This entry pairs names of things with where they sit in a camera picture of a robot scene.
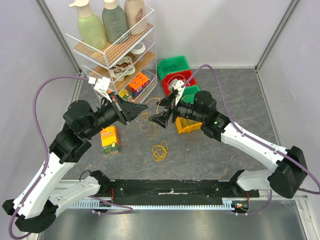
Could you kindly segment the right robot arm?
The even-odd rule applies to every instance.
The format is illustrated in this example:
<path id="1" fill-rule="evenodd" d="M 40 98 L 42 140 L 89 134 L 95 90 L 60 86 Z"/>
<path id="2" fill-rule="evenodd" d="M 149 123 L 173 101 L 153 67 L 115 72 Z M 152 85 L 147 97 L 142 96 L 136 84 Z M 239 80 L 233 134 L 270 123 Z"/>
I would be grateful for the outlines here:
<path id="1" fill-rule="evenodd" d="M 287 199 L 294 197 L 307 176 L 305 156 L 299 147 L 282 147 L 246 131 L 217 110 L 217 102 L 208 91 L 198 91 L 193 103 L 177 97 L 178 92 L 174 90 L 163 98 L 159 104 L 164 110 L 148 119 L 163 128 L 168 126 L 169 119 L 173 122 L 177 118 L 200 122 L 200 129 L 207 137 L 243 151 L 266 167 L 265 170 L 239 170 L 234 176 L 235 181 L 229 184 L 233 196 L 266 189 Z"/>

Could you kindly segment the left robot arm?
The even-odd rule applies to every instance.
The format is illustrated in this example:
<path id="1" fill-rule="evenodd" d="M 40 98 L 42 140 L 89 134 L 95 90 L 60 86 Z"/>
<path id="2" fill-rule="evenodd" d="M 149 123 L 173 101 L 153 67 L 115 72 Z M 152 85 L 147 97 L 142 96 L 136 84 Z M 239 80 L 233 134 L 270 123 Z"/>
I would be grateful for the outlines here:
<path id="1" fill-rule="evenodd" d="M 71 103 L 63 114 L 63 128 L 49 146 L 37 175 L 19 197 L 3 203 L 4 211 L 12 216 L 10 223 L 21 232 L 38 234 L 76 202 L 106 196 L 111 181 L 100 170 L 67 190 L 56 194 L 53 190 L 91 147 L 92 137 L 115 122 L 127 125 L 146 109 L 147 105 L 126 101 L 115 93 L 97 111 L 85 100 Z"/>

